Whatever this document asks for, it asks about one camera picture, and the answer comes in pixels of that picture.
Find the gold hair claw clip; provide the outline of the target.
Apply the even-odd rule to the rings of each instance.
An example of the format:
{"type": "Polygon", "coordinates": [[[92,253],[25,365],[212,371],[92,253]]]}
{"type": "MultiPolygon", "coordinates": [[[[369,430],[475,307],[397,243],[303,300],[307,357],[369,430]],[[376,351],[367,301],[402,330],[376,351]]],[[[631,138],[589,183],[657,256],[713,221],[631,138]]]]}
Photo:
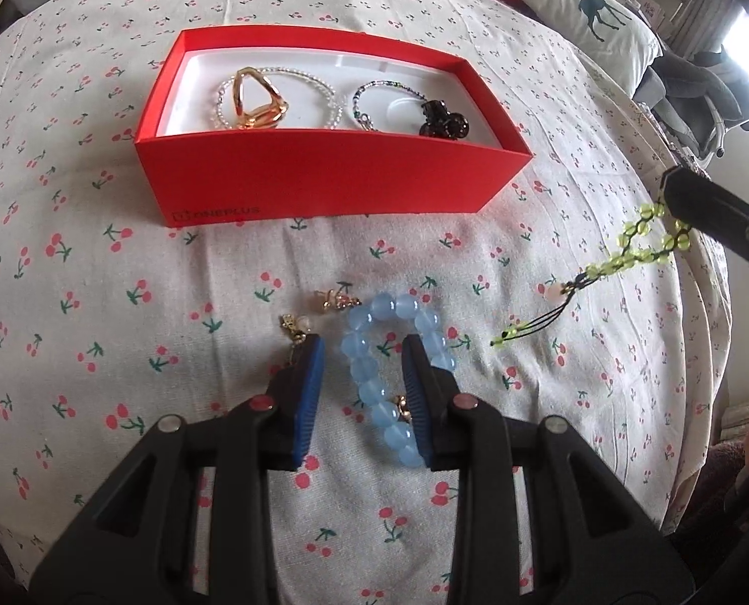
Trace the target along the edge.
{"type": "Polygon", "coordinates": [[[287,115],[288,102],[282,93],[254,67],[242,67],[231,85],[235,127],[241,130],[274,129],[287,115]]]}

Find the grey office chair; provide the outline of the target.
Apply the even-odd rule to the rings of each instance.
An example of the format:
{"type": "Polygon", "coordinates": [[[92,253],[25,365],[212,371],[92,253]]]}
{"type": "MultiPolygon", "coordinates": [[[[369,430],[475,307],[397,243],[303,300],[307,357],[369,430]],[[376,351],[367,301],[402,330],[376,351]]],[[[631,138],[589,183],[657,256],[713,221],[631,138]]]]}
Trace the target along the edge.
{"type": "Polygon", "coordinates": [[[633,100],[700,161],[723,156],[728,131],[749,131],[749,77],[724,49],[692,60],[666,52],[647,68],[633,100]]]}

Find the cherry print bed sheet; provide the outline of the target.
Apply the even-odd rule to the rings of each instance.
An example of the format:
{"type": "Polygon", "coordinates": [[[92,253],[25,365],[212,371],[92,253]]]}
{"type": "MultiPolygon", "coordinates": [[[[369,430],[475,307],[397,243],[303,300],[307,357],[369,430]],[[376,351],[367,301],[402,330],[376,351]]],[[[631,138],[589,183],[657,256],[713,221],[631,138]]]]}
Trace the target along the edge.
{"type": "Polygon", "coordinates": [[[286,360],[279,320],[324,288],[436,310],[458,383],[562,415],[672,531],[707,457],[730,352],[727,265],[693,239],[582,291],[503,347],[544,292],[614,252],[670,161],[555,31],[496,0],[50,0],[0,36],[0,543],[26,583],[160,416],[224,414],[286,360]],[[298,216],[171,231],[134,152],[177,33],[362,31],[462,56],[532,160],[473,216],[298,216]]]}

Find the white deer print pillow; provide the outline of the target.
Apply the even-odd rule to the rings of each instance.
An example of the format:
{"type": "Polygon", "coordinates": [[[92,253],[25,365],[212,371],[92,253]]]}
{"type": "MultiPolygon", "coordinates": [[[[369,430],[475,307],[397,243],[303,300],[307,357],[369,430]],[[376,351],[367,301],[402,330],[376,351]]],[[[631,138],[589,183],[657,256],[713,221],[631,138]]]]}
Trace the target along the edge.
{"type": "Polygon", "coordinates": [[[616,0],[521,0],[541,22],[588,55],[628,96],[663,55],[651,27],[616,0]]]}

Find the gold flower earring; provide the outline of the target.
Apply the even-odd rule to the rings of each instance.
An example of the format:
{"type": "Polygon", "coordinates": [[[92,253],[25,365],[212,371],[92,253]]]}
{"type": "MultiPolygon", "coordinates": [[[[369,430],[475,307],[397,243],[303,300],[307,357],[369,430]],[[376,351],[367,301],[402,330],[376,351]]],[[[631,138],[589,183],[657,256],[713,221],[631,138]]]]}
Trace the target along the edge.
{"type": "Polygon", "coordinates": [[[317,289],[315,297],[323,313],[344,312],[344,310],[359,308],[362,305],[361,299],[341,289],[327,289],[327,291],[317,289]]]}

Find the red cardboard box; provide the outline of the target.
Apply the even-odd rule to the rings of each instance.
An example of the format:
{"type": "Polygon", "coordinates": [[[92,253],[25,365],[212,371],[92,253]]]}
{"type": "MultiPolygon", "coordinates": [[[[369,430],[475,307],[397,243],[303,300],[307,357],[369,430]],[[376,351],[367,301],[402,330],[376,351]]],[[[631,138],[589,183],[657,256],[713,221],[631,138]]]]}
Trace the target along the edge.
{"type": "Polygon", "coordinates": [[[242,25],[182,31],[146,101],[135,149],[169,227],[347,214],[474,213],[532,158],[466,59],[359,31],[242,25]],[[275,71],[274,129],[221,129],[221,82],[275,71]],[[443,100],[469,135],[428,138],[443,100]]]}

